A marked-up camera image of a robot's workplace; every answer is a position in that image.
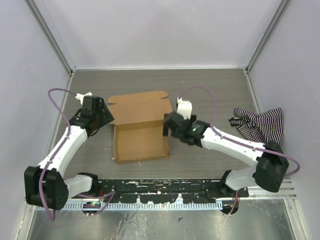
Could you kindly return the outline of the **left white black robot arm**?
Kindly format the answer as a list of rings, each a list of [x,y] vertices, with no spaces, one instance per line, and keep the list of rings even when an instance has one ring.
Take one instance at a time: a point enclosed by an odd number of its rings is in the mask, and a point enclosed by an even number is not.
[[[93,199],[100,194],[97,175],[80,172],[65,179],[64,174],[81,145],[114,117],[99,96],[88,92],[78,93],[75,98],[81,108],[67,122],[61,139],[44,160],[24,171],[25,199],[29,205],[59,211],[70,198],[85,194]]]

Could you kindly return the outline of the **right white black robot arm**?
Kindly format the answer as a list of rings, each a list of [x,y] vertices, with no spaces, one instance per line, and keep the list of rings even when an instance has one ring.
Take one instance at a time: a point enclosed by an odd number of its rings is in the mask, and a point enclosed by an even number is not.
[[[190,146],[219,151],[247,164],[247,168],[227,170],[220,179],[219,190],[228,198],[240,189],[256,186],[277,193],[289,168],[287,157],[276,142],[250,142],[197,120],[196,115],[186,118],[176,111],[165,114],[163,135]]]

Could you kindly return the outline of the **brown cardboard box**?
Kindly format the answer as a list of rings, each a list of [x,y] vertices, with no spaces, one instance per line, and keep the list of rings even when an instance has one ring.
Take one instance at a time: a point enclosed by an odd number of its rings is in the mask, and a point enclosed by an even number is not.
[[[164,90],[115,95],[108,98],[114,120],[114,160],[118,164],[168,158],[163,136],[164,116],[172,112]]]

